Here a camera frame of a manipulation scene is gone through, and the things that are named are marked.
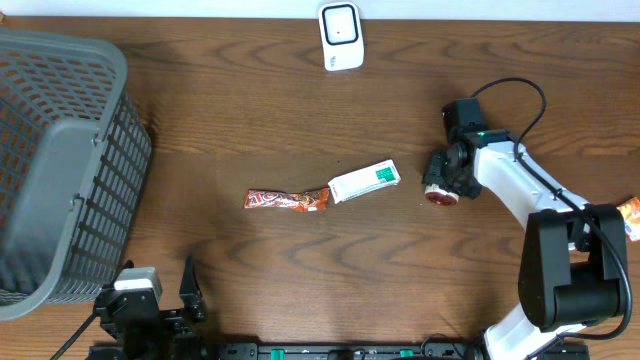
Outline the green lid white jar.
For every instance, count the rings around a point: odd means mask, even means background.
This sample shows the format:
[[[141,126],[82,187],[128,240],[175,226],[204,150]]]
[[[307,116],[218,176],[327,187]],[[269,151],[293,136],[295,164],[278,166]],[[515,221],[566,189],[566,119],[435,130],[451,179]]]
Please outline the green lid white jar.
[[[437,184],[426,185],[424,196],[429,202],[439,206],[454,206],[459,202],[457,194],[446,191]]]

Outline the white green Panadol box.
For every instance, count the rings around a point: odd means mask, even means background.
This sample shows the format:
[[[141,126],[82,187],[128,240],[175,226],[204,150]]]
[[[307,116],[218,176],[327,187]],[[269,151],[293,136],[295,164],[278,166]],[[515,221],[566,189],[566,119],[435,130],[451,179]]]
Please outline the white green Panadol box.
[[[335,204],[351,200],[379,189],[398,185],[401,176],[391,160],[333,178],[328,182]]]

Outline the orange red candy wrapper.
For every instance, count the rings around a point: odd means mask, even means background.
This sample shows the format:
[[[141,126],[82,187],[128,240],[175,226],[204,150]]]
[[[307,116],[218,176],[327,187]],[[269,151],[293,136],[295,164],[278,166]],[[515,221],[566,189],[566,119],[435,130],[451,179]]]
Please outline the orange red candy wrapper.
[[[287,208],[301,213],[315,212],[326,209],[329,195],[328,188],[301,193],[250,189],[243,208]]]

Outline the orange snack packet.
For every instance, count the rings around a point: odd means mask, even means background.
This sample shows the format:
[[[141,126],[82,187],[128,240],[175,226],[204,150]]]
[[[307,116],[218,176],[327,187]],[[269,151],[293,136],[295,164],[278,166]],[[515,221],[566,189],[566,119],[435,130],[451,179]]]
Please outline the orange snack packet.
[[[636,242],[640,240],[640,201],[632,197],[617,207],[624,219],[624,228],[627,238]]]

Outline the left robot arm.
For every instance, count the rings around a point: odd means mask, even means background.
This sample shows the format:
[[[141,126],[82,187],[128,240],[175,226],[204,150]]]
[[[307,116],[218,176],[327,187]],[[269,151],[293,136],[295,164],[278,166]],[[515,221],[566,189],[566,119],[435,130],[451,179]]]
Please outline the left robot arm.
[[[183,306],[162,310],[162,286],[153,267],[131,261],[96,297],[93,314],[113,345],[90,348],[90,360],[214,359],[196,326],[207,320],[193,258],[188,257],[179,289]]]

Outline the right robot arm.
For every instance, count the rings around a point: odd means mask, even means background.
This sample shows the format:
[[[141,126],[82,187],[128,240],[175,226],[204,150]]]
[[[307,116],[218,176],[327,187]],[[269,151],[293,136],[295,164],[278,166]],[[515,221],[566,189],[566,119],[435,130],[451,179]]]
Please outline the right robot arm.
[[[633,295],[624,219],[612,205],[593,205],[551,177],[506,129],[491,129],[476,98],[442,109],[448,146],[434,151],[423,175],[425,198],[453,206],[490,190],[525,231],[518,305],[486,329],[462,359],[542,359],[563,354],[567,338],[618,317],[604,334],[628,326]]]

